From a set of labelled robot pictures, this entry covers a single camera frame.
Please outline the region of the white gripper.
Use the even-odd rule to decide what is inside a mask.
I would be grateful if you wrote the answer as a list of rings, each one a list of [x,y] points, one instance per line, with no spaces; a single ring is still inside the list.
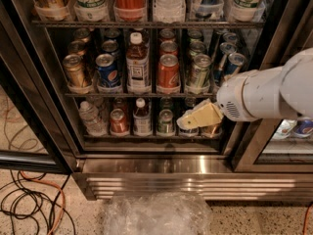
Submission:
[[[253,107],[256,106],[255,93],[258,83],[255,81],[258,70],[238,73],[224,81],[217,92],[217,103],[223,114],[232,121],[256,121],[259,117]],[[181,129],[205,127],[221,122],[223,114],[209,100],[203,100],[191,110],[187,110],[176,122]]]

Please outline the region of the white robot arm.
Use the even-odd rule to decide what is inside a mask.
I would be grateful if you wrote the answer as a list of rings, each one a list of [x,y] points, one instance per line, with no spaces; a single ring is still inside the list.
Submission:
[[[261,118],[313,118],[313,49],[303,50],[283,66],[234,75],[218,89],[216,101],[204,100],[177,119],[185,130]]]

